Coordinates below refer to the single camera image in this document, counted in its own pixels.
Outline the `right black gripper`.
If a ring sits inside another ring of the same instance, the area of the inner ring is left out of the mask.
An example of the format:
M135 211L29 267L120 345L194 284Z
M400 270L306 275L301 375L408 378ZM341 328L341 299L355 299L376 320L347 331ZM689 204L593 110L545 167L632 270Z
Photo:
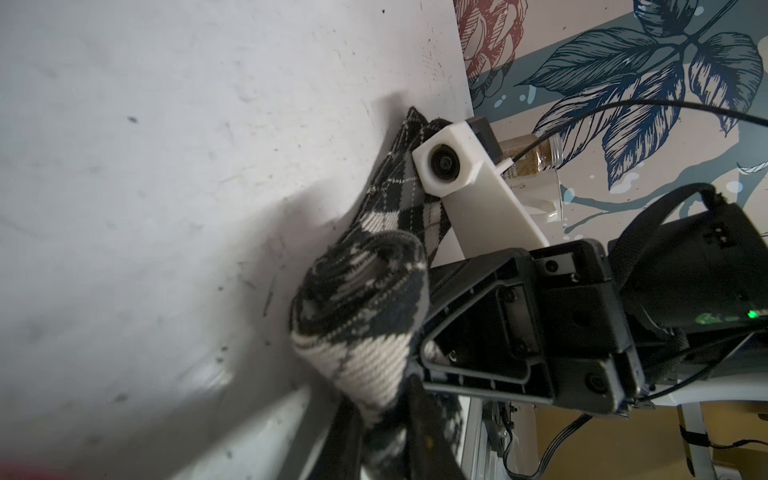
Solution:
M595 240L433 268L414 366L427 391L613 415L645 375Z

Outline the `black grey argyle sock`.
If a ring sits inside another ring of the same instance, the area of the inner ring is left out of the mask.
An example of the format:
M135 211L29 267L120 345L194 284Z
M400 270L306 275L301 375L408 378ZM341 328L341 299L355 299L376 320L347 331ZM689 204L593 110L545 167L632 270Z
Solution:
M375 479L410 479L407 382L421 380L412 361L430 307L429 264L449 229L412 152L445 126L407 112L349 228L307 271L291 304L293 348L359 409L361 475ZM460 403L429 395L456 459Z

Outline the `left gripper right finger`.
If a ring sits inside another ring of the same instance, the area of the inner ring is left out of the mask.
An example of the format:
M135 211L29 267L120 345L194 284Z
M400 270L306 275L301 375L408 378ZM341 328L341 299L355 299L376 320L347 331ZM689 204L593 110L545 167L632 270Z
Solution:
M438 407L415 375L407 382L408 464L412 480L464 480L444 436Z

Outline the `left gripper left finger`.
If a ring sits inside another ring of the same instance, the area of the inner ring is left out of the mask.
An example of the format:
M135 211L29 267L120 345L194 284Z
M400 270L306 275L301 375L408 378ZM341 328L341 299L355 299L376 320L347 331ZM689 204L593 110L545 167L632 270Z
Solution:
M359 409L344 397L308 479L359 480L364 435L365 423Z

